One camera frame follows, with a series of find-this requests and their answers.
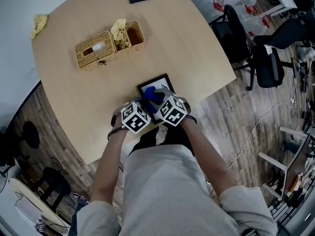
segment wooden floor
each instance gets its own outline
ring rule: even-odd
[[[269,32],[273,32],[278,28],[282,21],[279,17],[275,17]],[[290,62],[290,57],[296,57],[295,46],[279,50],[280,59]],[[228,156],[231,153],[240,154],[259,118],[278,104],[257,125],[242,155],[237,158],[237,161],[231,167],[231,171],[239,184],[248,187],[261,186],[270,177],[271,166],[258,158],[257,153],[263,151],[276,159],[283,156],[283,153],[279,153],[279,149],[286,137],[278,131],[278,128],[284,126],[291,129],[300,129],[303,120],[298,121],[298,117],[305,110],[305,99],[313,99],[313,92],[309,89],[305,96],[301,93],[300,86],[298,86],[296,105],[291,111],[287,111],[283,103],[285,99],[285,79],[278,88],[269,89],[260,88],[255,79],[253,91],[246,91],[246,86],[249,86],[250,83],[249,70],[236,71],[235,74],[237,77],[235,81],[194,106],[192,115],[197,117],[204,134],[213,143],[227,164],[231,165],[232,161],[228,159]],[[290,95],[292,95],[292,73],[288,72],[286,83],[286,99],[288,102]],[[39,131],[40,147],[31,149],[25,142],[22,142],[20,147],[23,154],[30,155],[29,161],[37,164],[41,169],[51,167],[51,163],[55,161],[51,157],[56,158],[60,161],[63,169],[62,174],[69,181],[73,192],[79,192],[89,198],[98,161],[85,165],[81,160],[59,125],[42,86],[33,93],[14,120],[16,132],[21,132],[23,124],[27,120],[32,121]],[[124,163],[127,153],[135,143],[136,141],[133,141],[124,146],[122,163]],[[40,174],[41,170],[35,165],[33,166]],[[270,195],[264,189],[262,191],[266,202],[269,203],[271,201]],[[114,207],[120,222],[122,203],[122,172],[120,172],[114,196]],[[74,210],[61,204],[59,212],[68,220],[71,220],[71,214]]]

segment black office chair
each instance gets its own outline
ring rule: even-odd
[[[224,7],[224,14],[210,24],[230,63],[241,62],[251,57],[247,35],[231,5]]]
[[[296,41],[306,40],[305,27],[294,18],[285,21],[272,35],[256,36],[253,40],[257,45],[270,45],[285,49]]]
[[[247,87],[247,90],[252,90],[255,70],[258,85],[262,88],[273,88],[282,84],[284,78],[283,66],[292,68],[296,78],[297,69],[293,58],[291,58],[291,63],[283,62],[279,59],[276,48],[272,48],[272,53],[268,54],[263,45],[257,45],[252,48],[252,58],[249,60],[249,63],[235,68],[235,70],[246,67],[251,68],[251,85]]]

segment sleeve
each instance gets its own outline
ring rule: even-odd
[[[277,234],[277,225],[259,187],[233,186],[219,197],[222,209],[238,224],[240,234],[254,229],[261,236]]]
[[[104,201],[93,201],[77,213],[78,236],[117,236],[121,227],[114,208]]]

